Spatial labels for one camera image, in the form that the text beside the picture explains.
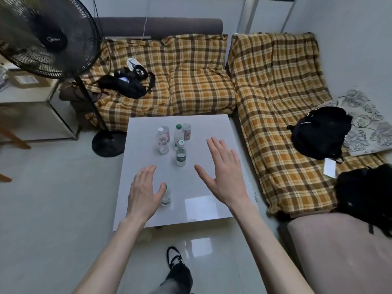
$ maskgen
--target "pillow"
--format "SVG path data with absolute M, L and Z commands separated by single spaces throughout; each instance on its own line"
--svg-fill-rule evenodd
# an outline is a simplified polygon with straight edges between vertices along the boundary
M 343 108 L 352 116 L 352 126 L 344 146 L 351 156 L 360 156 L 392 149 L 392 126 L 357 87 L 345 96 L 325 102 L 318 107 Z

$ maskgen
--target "white wall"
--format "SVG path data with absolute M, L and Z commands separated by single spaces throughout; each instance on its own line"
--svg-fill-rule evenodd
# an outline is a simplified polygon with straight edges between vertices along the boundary
M 92 0 L 81 0 L 92 14 Z M 219 18 L 223 33 L 237 32 L 245 0 L 95 0 L 104 16 Z
M 259 0 L 250 33 L 279 33 L 290 11 L 292 2 Z
M 333 97 L 357 85 L 392 123 L 392 0 L 296 0 L 285 32 L 313 32 Z

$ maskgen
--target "wooden chair leg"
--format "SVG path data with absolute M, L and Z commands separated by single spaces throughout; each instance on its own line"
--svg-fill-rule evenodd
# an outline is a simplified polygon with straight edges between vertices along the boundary
M 23 148 L 25 150 L 30 149 L 30 145 L 25 143 L 22 139 L 17 138 L 11 131 L 2 128 L 0 126 L 0 134 L 3 134 L 5 137 L 8 137 L 13 143 L 15 143 L 18 147 Z
M 12 181 L 11 178 L 9 178 L 9 177 L 7 177 L 7 176 L 5 176 L 5 175 L 2 175 L 2 174 L 0 173 L 0 182 L 9 183 L 9 182 L 11 182 L 11 181 Z

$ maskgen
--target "plastic bottle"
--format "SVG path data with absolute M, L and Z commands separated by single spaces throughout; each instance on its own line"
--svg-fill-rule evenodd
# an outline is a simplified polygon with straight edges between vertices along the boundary
M 166 185 L 166 192 L 162 198 L 161 204 L 163 206 L 169 206 L 171 204 L 171 189 Z
M 181 124 L 177 124 L 176 130 L 174 131 L 174 148 L 177 149 L 178 142 L 184 140 L 184 131 L 182 130 Z
M 184 141 L 190 139 L 190 131 L 191 131 L 191 126 L 188 123 L 185 123 L 182 125 L 182 130 L 184 131 Z
M 180 140 L 176 150 L 176 163 L 178 166 L 184 166 L 187 159 L 187 150 L 185 149 L 185 142 Z
M 170 131 L 168 126 L 162 126 L 164 128 L 164 132 L 167 135 L 167 142 L 170 142 Z
M 156 134 L 156 140 L 158 141 L 159 152 L 162 155 L 166 155 L 169 152 L 169 144 L 167 143 L 167 135 L 165 134 L 164 128 L 159 128 Z

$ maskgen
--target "plaid blanket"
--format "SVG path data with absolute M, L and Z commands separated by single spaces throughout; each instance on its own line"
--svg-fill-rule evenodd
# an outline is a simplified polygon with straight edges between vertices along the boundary
M 243 135 L 272 214 L 292 217 L 336 207 L 335 180 L 323 175 L 323 161 L 293 147 L 287 125 L 331 99 L 319 63 L 314 34 L 234 35 L 228 68 L 238 92 Z M 384 163 L 381 156 L 351 157 L 337 174 Z
M 227 35 L 179 35 L 159 41 L 110 39 L 102 44 L 101 57 L 82 80 L 88 90 L 99 93 L 97 80 L 126 67 L 129 57 L 155 74 L 152 93 L 140 99 L 105 90 L 107 97 L 96 105 L 111 130 L 126 131 L 129 117 L 229 114 L 236 96 L 224 68 L 226 46 Z M 96 124 L 93 114 L 86 117 Z

